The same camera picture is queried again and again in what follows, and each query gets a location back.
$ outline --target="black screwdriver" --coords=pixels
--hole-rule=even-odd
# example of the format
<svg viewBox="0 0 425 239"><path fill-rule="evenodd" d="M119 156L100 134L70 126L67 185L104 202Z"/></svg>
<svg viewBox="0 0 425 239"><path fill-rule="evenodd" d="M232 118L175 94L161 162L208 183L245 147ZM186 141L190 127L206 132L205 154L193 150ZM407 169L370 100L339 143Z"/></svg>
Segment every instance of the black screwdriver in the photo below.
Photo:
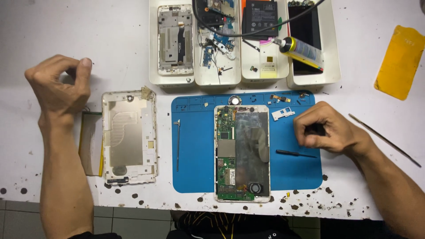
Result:
<svg viewBox="0 0 425 239"><path fill-rule="evenodd" d="M305 155L305 154L300 154L300 153L297 153L297 152L290 152L290 151L280 150L280 149L276 149L276 153L285 154L285 155L292 155L292 156L304 156L304 157L309 157L309 158L317 158L316 156L312 156L312 155Z"/></svg>

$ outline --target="floor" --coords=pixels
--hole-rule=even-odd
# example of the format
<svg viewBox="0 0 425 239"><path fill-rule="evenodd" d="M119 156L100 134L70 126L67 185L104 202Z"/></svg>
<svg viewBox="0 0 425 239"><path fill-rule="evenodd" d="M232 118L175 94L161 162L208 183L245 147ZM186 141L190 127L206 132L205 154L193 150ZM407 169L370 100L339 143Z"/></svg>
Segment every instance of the floor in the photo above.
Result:
<svg viewBox="0 0 425 239"><path fill-rule="evenodd" d="M94 233L115 232L123 239L165 239L170 229L174 230L170 219L169 210L96 206ZM292 216L289 225L303 239L320 238L318 218ZM0 239L21 238L45 238L39 204L0 200Z"/></svg>

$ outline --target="blue silicone repair mat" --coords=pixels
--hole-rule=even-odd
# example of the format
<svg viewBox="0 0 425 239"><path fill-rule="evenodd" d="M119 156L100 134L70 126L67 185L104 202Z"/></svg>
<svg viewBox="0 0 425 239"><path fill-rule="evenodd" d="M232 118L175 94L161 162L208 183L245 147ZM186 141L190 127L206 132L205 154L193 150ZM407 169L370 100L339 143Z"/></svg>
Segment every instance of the blue silicone repair mat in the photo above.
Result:
<svg viewBox="0 0 425 239"><path fill-rule="evenodd" d="M270 121L270 183L272 190L313 189L322 184L320 151L300 147L292 120L315 104L313 93L299 98L301 91L238 94L243 105L267 105ZM291 102L270 100L270 94ZM171 103L173 133L173 186L180 193L214 192L214 108L227 105L230 94L177 97ZM295 115L273 120L272 112L291 107ZM177 125L180 120L180 152L177 163ZM318 158L276 154L276 149L314 155Z"/></svg>

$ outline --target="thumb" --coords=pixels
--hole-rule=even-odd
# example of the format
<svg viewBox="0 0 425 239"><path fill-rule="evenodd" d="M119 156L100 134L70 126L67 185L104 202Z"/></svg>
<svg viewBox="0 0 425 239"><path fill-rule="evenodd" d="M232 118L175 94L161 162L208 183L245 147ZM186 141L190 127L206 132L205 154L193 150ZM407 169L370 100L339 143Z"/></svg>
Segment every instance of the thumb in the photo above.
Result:
<svg viewBox="0 0 425 239"><path fill-rule="evenodd" d="M78 90L90 89L89 80L91 74L91 60L83 58L76 69L75 73L75 86Z"/></svg>
<svg viewBox="0 0 425 239"><path fill-rule="evenodd" d="M332 148L332 139L326 136L308 135L304 141L304 146L308 148Z"/></svg>

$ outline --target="phone battery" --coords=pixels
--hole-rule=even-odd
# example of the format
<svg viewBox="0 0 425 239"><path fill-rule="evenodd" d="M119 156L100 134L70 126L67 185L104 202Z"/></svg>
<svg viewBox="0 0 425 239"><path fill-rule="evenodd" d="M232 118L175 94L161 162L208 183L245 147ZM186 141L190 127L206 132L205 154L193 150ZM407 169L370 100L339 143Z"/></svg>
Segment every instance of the phone battery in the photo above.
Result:
<svg viewBox="0 0 425 239"><path fill-rule="evenodd" d="M246 0L246 33L262 30L278 23L278 3L274 1ZM277 37L278 28L255 34L256 36Z"/></svg>

